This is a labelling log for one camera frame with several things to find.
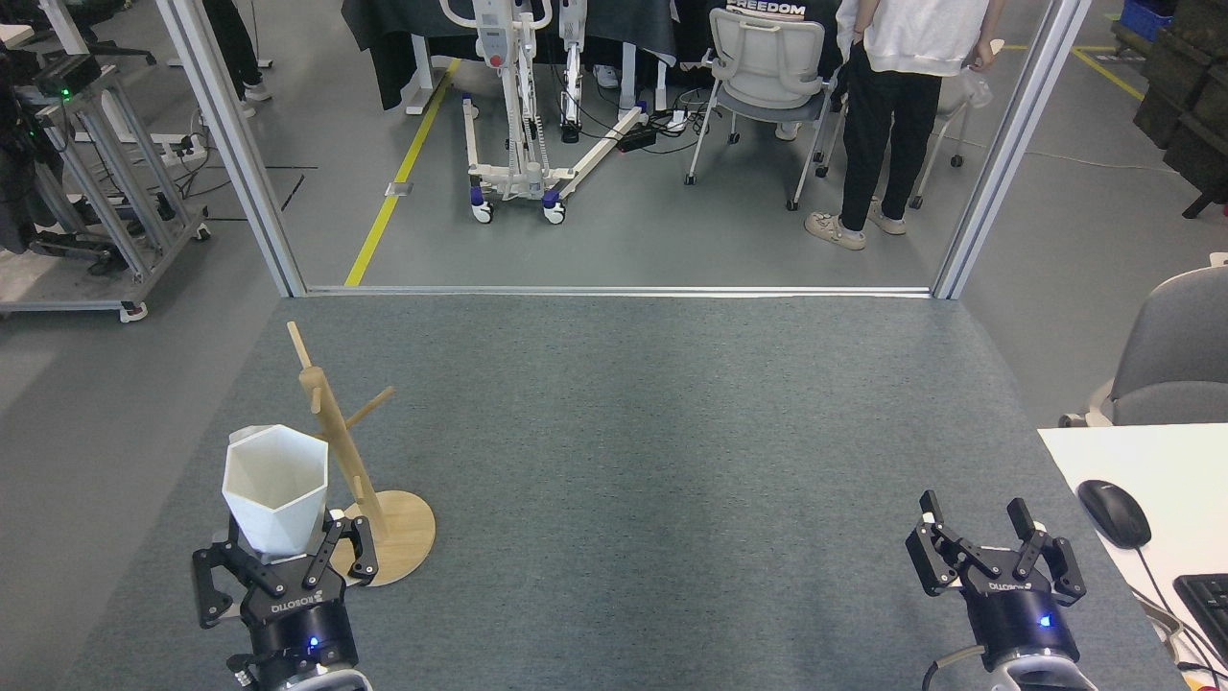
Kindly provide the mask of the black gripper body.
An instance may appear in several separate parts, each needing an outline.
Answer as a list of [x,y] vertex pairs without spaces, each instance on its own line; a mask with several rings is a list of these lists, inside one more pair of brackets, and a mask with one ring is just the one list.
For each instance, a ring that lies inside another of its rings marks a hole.
[[963,598],[974,638],[982,646],[982,666],[992,673],[1014,655],[1061,655],[1079,662],[1074,636],[1059,608],[1082,598],[1082,578],[1061,576],[1057,590],[1038,569],[1027,581],[982,569],[963,573]]
[[346,582],[325,573],[316,585],[286,585],[273,598],[257,584],[248,585],[239,616],[251,638],[249,655],[239,655],[239,670],[249,685],[282,686],[311,677],[323,666],[355,668],[357,647],[343,603]]

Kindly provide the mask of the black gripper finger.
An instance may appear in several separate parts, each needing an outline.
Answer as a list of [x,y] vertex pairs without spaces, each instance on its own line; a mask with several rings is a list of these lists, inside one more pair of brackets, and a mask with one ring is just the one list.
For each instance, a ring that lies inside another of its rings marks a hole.
[[325,517],[321,520],[321,531],[323,541],[316,555],[309,558],[301,585],[319,585],[324,569],[332,563],[338,542],[344,539],[350,542],[352,556],[348,561],[343,560],[343,567],[346,567],[343,574],[356,581],[359,585],[368,585],[379,569],[368,517]]
[[1020,538],[1019,556],[1016,565],[1009,568],[1009,573],[1017,581],[1027,581],[1036,560],[1043,558],[1050,572],[1050,581],[1055,600],[1061,608],[1071,608],[1079,601],[1086,593],[1086,584],[1079,574],[1079,567],[1074,558],[1074,547],[1066,538],[1052,536],[1039,520],[1032,519],[1027,500],[1017,497],[1009,500],[1007,515]]
[[192,579],[196,590],[196,612],[201,628],[211,628],[219,623],[233,603],[231,596],[220,592],[214,583],[212,572],[219,567],[228,569],[228,573],[248,589],[255,585],[273,598],[289,594],[289,585],[273,573],[271,565],[264,565],[248,554],[238,545],[237,539],[211,542],[209,547],[201,547],[192,556]]
[[982,555],[981,547],[947,527],[935,490],[926,490],[919,504],[922,517],[905,538],[905,546],[927,595],[935,598],[947,587],[957,585],[968,568],[996,576],[996,565]]

